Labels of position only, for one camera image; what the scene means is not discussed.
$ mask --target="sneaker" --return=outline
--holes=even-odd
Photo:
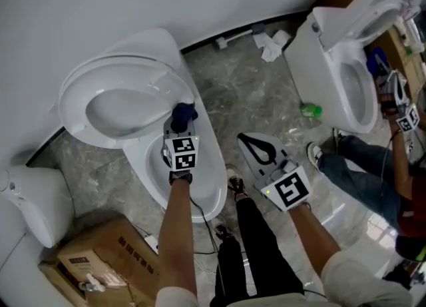
[[[228,188],[232,191],[234,200],[238,202],[242,198],[247,198],[246,186],[238,169],[232,165],[227,165],[226,174],[228,175]]]
[[[335,152],[337,153],[337,150],[339,149],[340,140],[344,137],[347,137],[347,133],[341,131],[340,129],[333,129],[333,137],[335,143]]]
[[[319,168],[319,164],[320,164],[320,159],[323,155],[322,150],[317,145],[315,145],[315,143],[310,143],[306,151],[308,153],[309,161],[316,167],[318,172],[321,172]]]
[[[212,224],[214,225],[214,233],[221,241],[224,241],[226,238],[235,237],[223,220],[214,218]]]

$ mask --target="toilet lid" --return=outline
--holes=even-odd
[[[59,116],[84,143],[121,149],[163,130],[179,103],[193,103],[189,86],[169,66],[138,56],[100,57],[64,82]]]
[[[324,51],[344,40],[356,40],[363,45],[371,43],[394,24],[408,1],[353,0],[336,17],[325,22],[319,36]]]

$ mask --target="marble floor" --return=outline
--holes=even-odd
[[[294,34],[300,23],[274,23],[268,25],[268,31],[283,29]],[[300,100],[284,57],[265,63],[260,58],[261,53],[249,36],[231,42],[223,51],[207,45],[185,55],[225,162],[238,166],[251,186],[252,179],[236,144],[236,135],[258,131],[280,138],[308,174],[314,190],[310,200],[313,212],[341,247],[351,247],[369,232],[376,235],[373,238],[378,242],[380,236],[388,233],[387,225],[332,185],[308,162],[306,144],[310,141],[322,143],[331,136],[331,129],[300,115]],[[374,131],[362,138],[369,143],[386,145],[389,140],[386,123],[379,120]],[[87,225],[124,214],[141,234],[158,237],[164,212],[139,181],[122,151],[92,147],[63,133],[32,166],[62,170],[77,214],[70,236]],[[275,232],[283,255],[302,282],[309,286],[314,272],[288,214],[278,211],[253,188],[249,187],[248,191]],[[222,216],[238,235],[236,210],[230,197]],[[213,251],[203,224],[194,224],[194,238],[196,252]],[[217,259],[214,254],[195,257],[200,305],[208,306],[214,295]],[[248,291],[255,294],[250,267],[246,268]]]

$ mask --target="white toilet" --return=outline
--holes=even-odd
[[[420,1],[353,0],[346,9],[316,7],[308,15],[284,55],[302,101],[322,107],[322,122],[353,133],[372,130],[377,95],[363,48]]]
[[[19,209],[34,236],[51,248],[74,219],[73,200],[59,170],[11,167],[0,174],[0,195]]]
[[[200,94],[168,31],[143,31],[78,66],[61,88],[59,115],[79,140],[123,149],[148,192],[166,208],[170,169],[161,153],[163,125],[181,102],[195,103],[198,113],[194,128],[200,146],[190,191],[210,220],[225,203],[226,167]],[[204,221],[195,206],[192,221]]]

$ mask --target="jeans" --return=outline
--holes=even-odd
[[[323,154],[319,160],[319,170],[334,185],[399,230],[397,220],[402,197],[395,191],[393,183],[392,152],[387,152],[382,182],[381,171],[386,151],[384,147],[366,144],[351,135],[339,141],[337,150],[338,154]],[[366,173],[349,170],[345,158],[353,161]]]
[[[238,225],[256,286],[256,297],[304,293],[303,284],[282,256],[274,233],[251,198],[236,203]],[[250,297],[240,244],[226,238],[219,248],[215,297],[210,307],[223,307]]]

